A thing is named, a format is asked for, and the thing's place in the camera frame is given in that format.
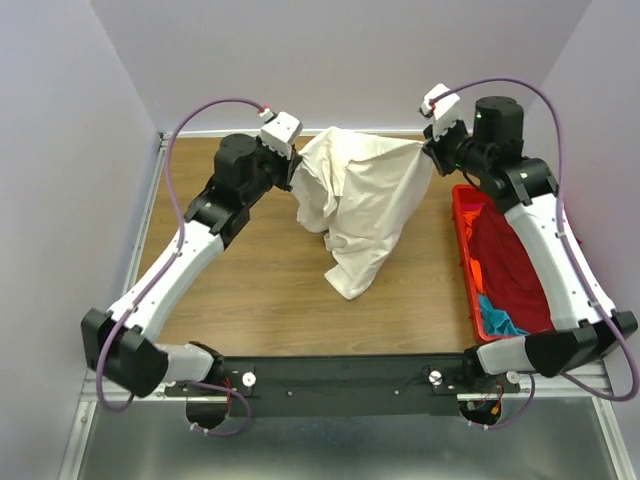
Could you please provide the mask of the white t shirt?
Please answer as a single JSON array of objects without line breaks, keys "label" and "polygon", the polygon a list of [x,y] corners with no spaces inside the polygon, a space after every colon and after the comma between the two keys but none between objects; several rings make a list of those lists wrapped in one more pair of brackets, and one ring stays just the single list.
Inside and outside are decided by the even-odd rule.
[{"label": "white t shirt", "polygon": [[332,126],[301,151],[292,179],[297,221],[321,234],[327,282],[353,300],[373,283],[425,197],[434,171],[417,140]]}]

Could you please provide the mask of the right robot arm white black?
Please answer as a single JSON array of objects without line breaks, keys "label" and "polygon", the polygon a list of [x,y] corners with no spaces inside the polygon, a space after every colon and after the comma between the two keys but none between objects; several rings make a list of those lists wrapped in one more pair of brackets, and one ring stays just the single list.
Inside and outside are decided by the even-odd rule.
[{"label": "right robot arm white black", "polygon": [[601,359],[638,329],[600,287],[557,205],[558,184],[546,162],[523,155],[524,111],[516,100],[483,97],[474,126],[462,120],[459,97],[445,86],[425,96],[419,111],[431,120],[424,153],[442,176],[454,171],[478,178],[514,230],[533,266],[550,310],[551,330],[469,348],[460,379],[480,392],[508,371],[548,378]]}]

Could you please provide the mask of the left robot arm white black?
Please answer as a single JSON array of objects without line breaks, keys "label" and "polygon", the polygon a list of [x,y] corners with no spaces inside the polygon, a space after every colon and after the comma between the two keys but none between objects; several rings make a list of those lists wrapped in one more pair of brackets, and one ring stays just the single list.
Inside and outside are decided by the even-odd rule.
[{"label": "left robot arm white black", "polygon": [[188,382],[201,395],[220,387],[216,352],[156,339],[193,281],[246,226],[251,208],[273,188],[290,190],[301,161],[295,143],[266,131],[220,141],[211,177],[181,213],[165,250],[106,311],[90,309],[82,318],[85,359],[98,382],[108,379],[135,397],[165,382]]}]

